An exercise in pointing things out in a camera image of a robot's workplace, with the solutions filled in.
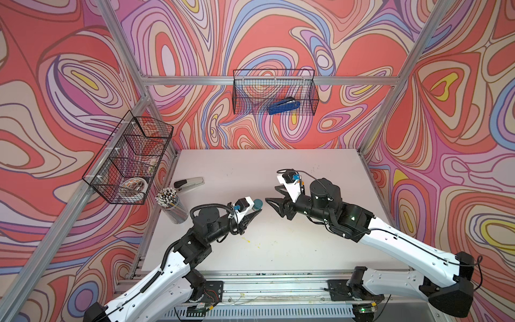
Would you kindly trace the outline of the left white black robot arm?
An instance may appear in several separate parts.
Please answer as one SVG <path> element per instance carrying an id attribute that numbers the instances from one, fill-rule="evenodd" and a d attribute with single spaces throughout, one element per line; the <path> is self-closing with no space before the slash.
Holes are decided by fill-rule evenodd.
<path id="1" fill-rule="evenodd" d="M 212 243 L 243 234 L 262 208 L 262 200 L 250 197 L 193 207 L 193 226 L 166 248 L 160 264 L 123 295 L 105 305 L 93 303 L 83 321 L 157 321 L 166 311 L 201 299 L 207 282 L 196 267 L 210 255 Z"/>

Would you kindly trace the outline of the grey stapler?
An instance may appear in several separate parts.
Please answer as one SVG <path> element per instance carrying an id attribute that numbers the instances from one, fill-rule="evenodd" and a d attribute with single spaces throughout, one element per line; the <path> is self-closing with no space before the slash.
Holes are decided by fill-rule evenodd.
<path id="1" fill-rule="evenodd" d="M 193 177 L 193 178 L 186 178 L 186 179 L 181 179 L 181 180 L 175 181 L 173 183 L 173 188 L 179 192 L 183 192 L 183 191 L 189 191 L 192 189 L 196 189 L 197 187 L 204 185 L 204 184 L 205 184 L 205 180 L 203 177 Z"/>

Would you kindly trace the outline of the cup of pencils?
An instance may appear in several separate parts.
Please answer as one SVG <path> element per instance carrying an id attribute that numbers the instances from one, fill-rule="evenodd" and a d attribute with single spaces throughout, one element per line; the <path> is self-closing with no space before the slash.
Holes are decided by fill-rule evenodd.
<path id="1" fill-rule="evenodd" d="M 163 188 L 157 194 L 156 202 L 173 224 L 182 224 L 189 217 L 189 211 L 183 205 L 175 188 Z"/>

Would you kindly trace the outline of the teal jar lid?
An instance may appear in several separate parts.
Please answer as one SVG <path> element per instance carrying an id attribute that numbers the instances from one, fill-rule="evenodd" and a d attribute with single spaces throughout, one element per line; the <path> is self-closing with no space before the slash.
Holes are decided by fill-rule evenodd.
<path id="1" fill-rule="evenodd" d="M 254 209 L 261 209 L 262 207 L 263 207 L 263 201 L 261 199 L 253 200 L 253 208 Z"/>

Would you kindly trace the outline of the teal paint jar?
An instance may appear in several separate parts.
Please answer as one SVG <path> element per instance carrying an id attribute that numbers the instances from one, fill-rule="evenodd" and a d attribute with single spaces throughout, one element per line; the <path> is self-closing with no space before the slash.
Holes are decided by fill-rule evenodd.
<path id="1" fill-rule="evenodd" d="M 253 207 L 252 207 L 252 209 L 254 211 L 262 210 L 262 208 L 263 208 L 263 201 L 261 199 L 253 200 Z"/>

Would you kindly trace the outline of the blue stapler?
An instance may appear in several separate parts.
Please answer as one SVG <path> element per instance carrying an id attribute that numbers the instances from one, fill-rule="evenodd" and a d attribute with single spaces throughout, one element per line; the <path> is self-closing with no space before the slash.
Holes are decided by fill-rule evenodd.
<path id="1" fill-rule="evenodd" d="M 300 107 L 300 101 L 293 97 L 287 97 L 268 106 L 270 115 L 282 114 L 284 112 L 293 111 Z"/>

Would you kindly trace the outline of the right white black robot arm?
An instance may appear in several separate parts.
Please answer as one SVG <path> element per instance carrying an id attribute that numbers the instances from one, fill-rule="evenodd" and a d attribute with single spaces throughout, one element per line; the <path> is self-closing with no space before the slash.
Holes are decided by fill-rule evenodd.
<path id="1" fill-rule="evenodd" d="M 336 236 L 380 250 L 410 267 L 387 271 L 357 266 L 345 285 L 335 288 L 335 295 L 365 301 L 382 300 L 385 295 L 410 297 L 452 317 L 468 316 L 477 268 L 472 255 L 445 252 L 400 232 L 371 211 L 344 202 L 341 189 L 326 178 L 314 180 L 308 192 L 297 174 L 278 179 L 281 184 L 275 189 L 282 197 L 266 202 L 280 217 L 292 220 L 304 215 Z"/>

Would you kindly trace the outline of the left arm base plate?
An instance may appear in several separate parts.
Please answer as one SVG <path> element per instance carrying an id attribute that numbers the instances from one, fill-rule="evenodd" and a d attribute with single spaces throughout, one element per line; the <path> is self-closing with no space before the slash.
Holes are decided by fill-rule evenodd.
<path id="1" fill-rule="evenodd" d="M 193 289 L 189 303 L 219 303 L 223 300 L 224 282 L 208 280 Z"/>

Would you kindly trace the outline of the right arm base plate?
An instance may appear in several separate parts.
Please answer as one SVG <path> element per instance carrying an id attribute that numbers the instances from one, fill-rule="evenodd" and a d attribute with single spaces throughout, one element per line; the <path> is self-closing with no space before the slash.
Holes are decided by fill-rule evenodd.
<path id="1" fill-rule="evenodd" d="M 381 303 L 383 295 L 373 295 L 361 284 L 351 284 L 349 280 L 328 280 L 323 289 L 328 292 L 332 301 L 375 301 Z"/>

